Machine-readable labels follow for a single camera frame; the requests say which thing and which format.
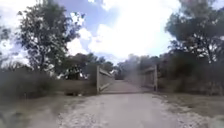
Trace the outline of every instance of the tree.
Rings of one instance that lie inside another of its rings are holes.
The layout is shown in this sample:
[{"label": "tree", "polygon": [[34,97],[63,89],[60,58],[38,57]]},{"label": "tree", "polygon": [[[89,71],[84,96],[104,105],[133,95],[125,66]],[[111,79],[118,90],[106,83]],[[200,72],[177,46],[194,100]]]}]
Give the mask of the tree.
[{"label": "tree", "polygon": [[[4,25],[0,24],[0,43],[2,43],[3,40],[7,40],[9,38],[9,34],[10,34],[10,29],[8,29],[8,28],[4,27]],[[4,60],[6,60],[6,58],[2,57],[2,52],[0,51],[0,66]]]},{"label": "tree", "polygon": [[166,30],[176,38],[171,42],[171,49],[207,57],[210,63],[217,59],[217,48],[223,44],[224,11],[213,9],[212,2],[202,0],[190,5],[182,2],[180,12],[172,14],[166,26]]},{"label": "tree", "polygon": [[28,7],[19,15],[22,17],[19,43],[28,51],[30,65],[41,72],[55,71],[66,57],[67,42],[79,37],[78,22],[84,15],[73,23],[65,16],[64,7],[53,0]]}]

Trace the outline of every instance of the dirt road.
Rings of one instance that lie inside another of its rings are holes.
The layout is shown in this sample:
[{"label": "dirt road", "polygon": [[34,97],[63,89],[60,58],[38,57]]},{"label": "dirt road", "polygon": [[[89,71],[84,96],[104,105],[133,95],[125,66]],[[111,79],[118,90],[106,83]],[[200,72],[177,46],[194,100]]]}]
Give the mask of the dirt road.
[{"label": "dirt road", "polygon": [[60,128],[197,128],[204,118],[174,114],[153,94],[120,94],[89,97],[74,108],[67,106],[58,120]]}]

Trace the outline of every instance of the gravel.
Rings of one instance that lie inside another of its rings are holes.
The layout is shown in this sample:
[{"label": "gravel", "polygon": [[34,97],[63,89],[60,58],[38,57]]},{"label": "gravel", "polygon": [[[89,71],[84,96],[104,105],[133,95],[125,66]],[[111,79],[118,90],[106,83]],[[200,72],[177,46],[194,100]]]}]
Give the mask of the gravel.
[{"label": "gravel", "polygon": [[60,128],[206,128],[208,117],[172,113],[171,104],[153,94],[99,95],[65,105],[57,119]]}]

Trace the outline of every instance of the post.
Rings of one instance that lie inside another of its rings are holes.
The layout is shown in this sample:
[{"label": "post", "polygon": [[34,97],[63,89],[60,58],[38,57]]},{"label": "post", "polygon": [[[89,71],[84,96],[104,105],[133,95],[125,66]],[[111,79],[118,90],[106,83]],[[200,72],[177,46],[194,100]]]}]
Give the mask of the post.
[{"label": "post", "polygon": [[154,86],[155,86],[155,91],[158,91],[157,65],[155,65],[155,69],[154,69]]},{"label": "post", "polygon": [[100,67],[96,67],[96,89],[97,89],[97,94],[100,93]]}]

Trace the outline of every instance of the bridge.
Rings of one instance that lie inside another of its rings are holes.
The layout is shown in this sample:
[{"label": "bridge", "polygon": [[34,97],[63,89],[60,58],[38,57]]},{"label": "bridge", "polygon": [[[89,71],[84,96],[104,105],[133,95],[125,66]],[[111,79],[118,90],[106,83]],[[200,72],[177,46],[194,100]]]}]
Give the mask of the bridge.
[{"label": "bridge", "polygon": [[156,67],[131,73],[124,80],[115,80],[109,72],[97,67],[98,94],[147,93],[157,90]]}]

